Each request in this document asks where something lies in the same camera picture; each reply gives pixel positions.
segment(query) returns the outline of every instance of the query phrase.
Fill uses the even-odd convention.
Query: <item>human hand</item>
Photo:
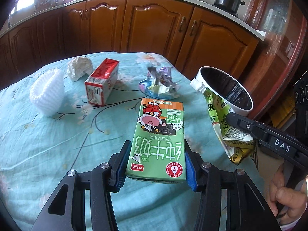
[[[277,216],[276,202],[289,207],[286,214],[280,219],[280,225],[289,224],[302,216],[307,204],[307,184],[303,183],[300,191],[284,187],[283,164],[280,165],[273,179],[269,183],[267,203],[273,214]]]

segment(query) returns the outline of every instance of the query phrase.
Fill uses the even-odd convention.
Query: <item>green milk carton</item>
[[[126,175],[154,182],[186,180],[182,103],[141,100]]]

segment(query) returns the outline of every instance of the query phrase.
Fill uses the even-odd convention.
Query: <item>screw head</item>
[[[243,174],[245,174],[245,171],[244,171],[243,169],[241,169],[241,168],[237,169],[236,172],[237,172],[240,176],[242,176]]]
[[[104,163],[102,163],[101,165],[100,165],[100,167],[101,168],[103,168],[103,169],[105,169],[105,168],[109,168],[109,163],[107,163],[107,162],[104,162]]]
[[[75,170],[70,170],[70,171],[67,172],[68,176],[74,176],[75,174],[76,174]]]
[[[202,163],[202,167],[209,168],[209,167],[211,167],[211,164],[209,162],[204,162],[204,163]]]

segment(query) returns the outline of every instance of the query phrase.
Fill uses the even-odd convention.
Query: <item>crumpled foil wrapper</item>
[[[147,78],[139,82],[142,93],[159,100],[170,100],[179,97],[180,85],[171,78],[171,67],[148,67]]]

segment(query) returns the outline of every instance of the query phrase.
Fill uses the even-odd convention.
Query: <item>blue gripper pad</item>
[[[125,141],[121,151],[117,154],[113,154],[109,160],[109,163],[112,165],[110,180],[108,184],[108,189],[110,192],[117,193],[124,185],[126,179],[125,171],[130,151],[131,142]]]
[[[188,186],[191,187],[191,189],[196,192],[197,190],[197,179],[196,179],[196,170],[192,164],[192,161],[190,159],[190,156],[188,155],[188,152],[185,151],[185,165],[186,165],[186,180]]]

